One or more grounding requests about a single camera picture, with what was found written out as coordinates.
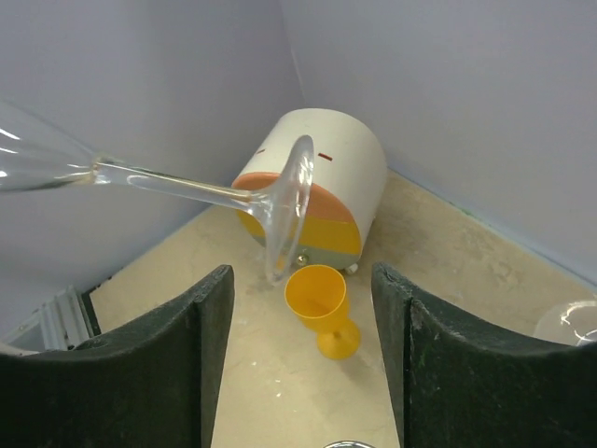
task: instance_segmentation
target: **wine glass stem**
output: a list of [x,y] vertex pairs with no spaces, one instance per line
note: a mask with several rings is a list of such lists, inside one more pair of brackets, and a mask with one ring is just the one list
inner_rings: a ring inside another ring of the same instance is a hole
[[99,159],[93,164],[95,184],[131,185],[138,189],[148,189],[183,198],[223,205],[244,212],[251,212],[254,200],[252,191],[230,189],[203,184],[173,175],[164,175],[143,168],[130,166],[120,161]]

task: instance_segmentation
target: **clear glass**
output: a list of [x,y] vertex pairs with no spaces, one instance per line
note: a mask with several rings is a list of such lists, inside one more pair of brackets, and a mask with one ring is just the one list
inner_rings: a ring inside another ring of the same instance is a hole
[[302,135],[279,178],[265,189],[203,184],[98,153],[36,115],[0,101],[0,193],[120,184],[243,210],[263,227],[265,271],[273,284],[287,277],[294,261],[309,203],[313,160],[313,141]]
[[574,346],[597,341],[597,301],[554,306],[541,317],[533,336]]

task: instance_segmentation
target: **yellow goblet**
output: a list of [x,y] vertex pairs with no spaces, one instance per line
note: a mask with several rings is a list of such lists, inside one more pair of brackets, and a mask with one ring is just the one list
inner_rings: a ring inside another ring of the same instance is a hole
[[349,319],[346,282],[340,272],[314,264],[288,279],[286,303],[302,324],[317,333],[319,351],[330,359],[345,359],[361,344],[361,332]]

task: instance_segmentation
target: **countertop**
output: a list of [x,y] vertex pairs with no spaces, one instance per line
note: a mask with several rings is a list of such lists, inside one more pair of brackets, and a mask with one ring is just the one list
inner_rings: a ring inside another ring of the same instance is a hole
[[371,265],[386,261],[420,287],[494,324],[532,334],[538,318],[593,293],[471,216],[391,173],[359,262],[347,277],[362,345],[331,361],[270,287],[262,250],[234,212],[210,207],[114,275],[91,301],[103,332],[176,297],[220,264],[235,274],[235,309],[212,446],[397,446],[370,300]]

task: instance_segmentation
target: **wall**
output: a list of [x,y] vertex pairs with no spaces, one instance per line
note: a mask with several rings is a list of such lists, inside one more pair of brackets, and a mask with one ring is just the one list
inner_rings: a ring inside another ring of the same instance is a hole
[[[9,2],[0,40],[0,96],[119,158],[205,182],[228,184],[302,106],[277,0]],[[201,208],[119,187],[0,197],[0,333]]]
[[597,3],[281,1],[308,105],[360,118],[393,169],[597,282]]

